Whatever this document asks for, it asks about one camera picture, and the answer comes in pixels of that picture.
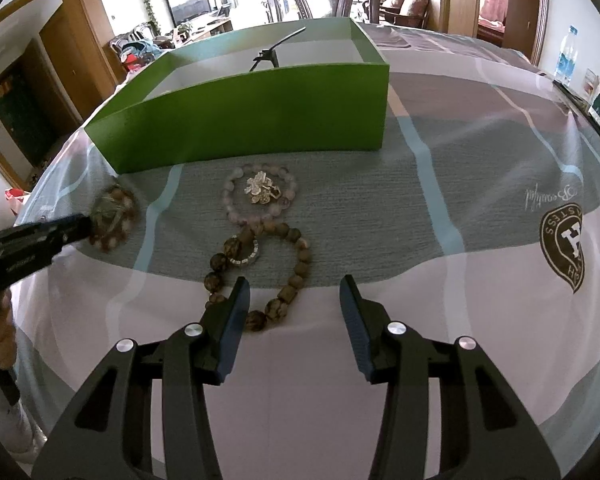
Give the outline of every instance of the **gray tablecloth section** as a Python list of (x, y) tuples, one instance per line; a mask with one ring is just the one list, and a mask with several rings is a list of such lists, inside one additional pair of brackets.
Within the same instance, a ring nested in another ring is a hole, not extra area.
[[(117, 338), (157, 340), (200, 316), (209, 257), (236, 231), (220, 203), (222, 183), (235, 166), (272, 162), (298, 180), (283, 219), (311, 241), (314, 263), (285, 323), (243, 338), (227, 384), (207, 392), (225, 478), (368, 476), (384, 389), (355, 369), (335, 292), (347, 273), (427, 337), (478, 338), (563, 473), (582, 456), (600, 431), (600, 139), (515, 51), (416, 29), (365, 30), (391, 65), (380, 151), (120, 175), (141, 208), (129, 240), (110, 254), (77, 244), (14, 288), (18, 380), (45, 431)], [(79, 130), (18, 223), (88, 212), (114, 177)], [(235, 199), (257, 210), (239, 190)], [(542, 216), (567, 202), (584, 215), (586, 273), (575, 294), (539, 243)], [(240, 271), (252, 308), (292, 267), (288, 244), (263, 243), (257, 263)], [(324, 361), (318, 370), (316, 361)], [(432, 443), (429, 474), (436, 452)]]

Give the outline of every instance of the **water bottle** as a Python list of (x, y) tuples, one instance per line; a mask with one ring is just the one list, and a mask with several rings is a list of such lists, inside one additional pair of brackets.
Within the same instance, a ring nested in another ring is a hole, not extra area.
[(565, 86), (568, 86), (571, 82), (571, 76), (573, 75), (573, 69), (576, 66), (576, 58), (578, 57), (578, 50), (576, 49), (576, 36), (578, 35), (578, 29), (569, 27), (569, 33), (562, 40), (560, 45), (560, 57), (558, 58), (558, 65), (555, 67), (555, 79)]

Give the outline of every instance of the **pillow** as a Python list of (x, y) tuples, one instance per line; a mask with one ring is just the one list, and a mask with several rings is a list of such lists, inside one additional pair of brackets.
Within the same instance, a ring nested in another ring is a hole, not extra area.
[(384, 3), (385, 7), (392, 7), (394, 9), (400, 9), (405, 0), (386, 0)]
[(400, 8), (400, 14), (403, 16), (413, 16), (414, 18), (424, 18), (429, 0), (404, 0)]

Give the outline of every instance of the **door frame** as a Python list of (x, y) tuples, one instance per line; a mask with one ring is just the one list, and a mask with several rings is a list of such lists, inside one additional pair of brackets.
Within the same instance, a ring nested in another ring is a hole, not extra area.
[[(440, 0), (440, 31), (448, 31), (448, 20), (451, 0)], [(531, 63), (538, 66), (542, 48), (544, 47), (544, 35), (546, 34), (546, 22), (549, 15), (549, 0), (540, 0), (538, 7), (538, 26), (536, 27), (536, 38), (531, 53)]]

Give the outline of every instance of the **green box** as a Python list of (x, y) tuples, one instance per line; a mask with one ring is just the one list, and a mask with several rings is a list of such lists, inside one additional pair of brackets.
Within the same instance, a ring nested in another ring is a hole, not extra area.
[[(279, 68), (257, 53), (276, 48)], [(349, 18), (271, 23), (169, 51), (85, 126), (118, 173), (256, 153), (378, 150), (389, 65)]]

